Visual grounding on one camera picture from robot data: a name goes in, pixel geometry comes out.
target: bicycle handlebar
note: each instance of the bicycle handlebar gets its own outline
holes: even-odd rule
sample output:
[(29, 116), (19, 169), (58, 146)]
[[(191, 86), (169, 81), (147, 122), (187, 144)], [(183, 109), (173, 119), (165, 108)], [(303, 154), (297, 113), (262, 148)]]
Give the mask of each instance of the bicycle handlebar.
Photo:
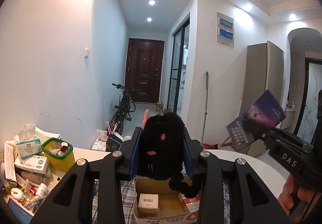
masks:
[(129, 88), (129, 87), (122, 86), (121, 84), (115, 84), (115, 83), (112, 83), (112, 85), (115, 86), (118, 89), (128, 89), (128, 90), (131, 90), (133, 92), (139, 92), (139, 90), (135, 89), (134, 87)]

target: pink embroidered eye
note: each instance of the pink embroidered eye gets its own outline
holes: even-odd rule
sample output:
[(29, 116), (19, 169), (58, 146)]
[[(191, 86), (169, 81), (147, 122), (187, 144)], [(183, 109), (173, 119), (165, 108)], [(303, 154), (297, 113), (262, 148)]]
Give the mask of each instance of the pink embroidered eye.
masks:
[(147, 152), (147, 155), (148, 156), (154, 156), (154, 155), (156, 155), (157, 153), (155, 152), (155, 151), (148, 151)]

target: yellow container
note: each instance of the yellow container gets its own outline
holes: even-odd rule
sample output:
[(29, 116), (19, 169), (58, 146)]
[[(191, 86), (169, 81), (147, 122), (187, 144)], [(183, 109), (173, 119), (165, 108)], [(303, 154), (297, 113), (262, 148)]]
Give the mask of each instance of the yellow container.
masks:
[(45, 156), (48, 158), (49, 164), (52, 167), (60, 171), (67, 172), (75, 163), (73, 146), (66, 142), (68, 144), (68, 150), (62, 156), (57, 156), (49, 151), (50, 148), (60, 148), (62, 146), (62, 142), (66, 141), (50, 138), (41, 145), (41, 149), (45, 153)]

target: arched doorway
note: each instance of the arched doorway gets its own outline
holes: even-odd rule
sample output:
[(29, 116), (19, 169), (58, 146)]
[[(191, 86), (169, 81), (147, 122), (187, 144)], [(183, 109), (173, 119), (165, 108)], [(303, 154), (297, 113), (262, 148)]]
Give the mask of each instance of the arched doorway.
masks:
[(322, 89), (322, 34), (312, 28), (292, 30), (287, 131), (312, 142), (317, 125), (318, 92)]

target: bicycle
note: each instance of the bicycle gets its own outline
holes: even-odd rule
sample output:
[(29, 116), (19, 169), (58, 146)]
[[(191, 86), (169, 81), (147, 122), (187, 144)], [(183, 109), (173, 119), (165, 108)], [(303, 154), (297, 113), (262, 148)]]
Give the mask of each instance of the bicycle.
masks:
[[(131, 118), (130, 112), (134, 112), (136, 110), (135, 103), (131, 98), (131, 92), (138, 92), (139, 90), (135, 88), (128, 88), (128, 87), (122, 86), (121, 84), (112, 83), (112, 85), (115, 86), (115, 88), (117, 89), (124, 89), (122, 94), (123, 95), (122, 100), (120, 101), (120, 105), (115, 105), (115, 108), (118, 110), (114, 117), (114, 121), (118, 124), (115, 131), (118, 134), (122, 135), (123, 129), (124, 129), (124, 120), (126, 119), (127, 121), (131, 121), (132, 118)], [(133, 103), (134, 110), (130, 110), (131, 103)]]

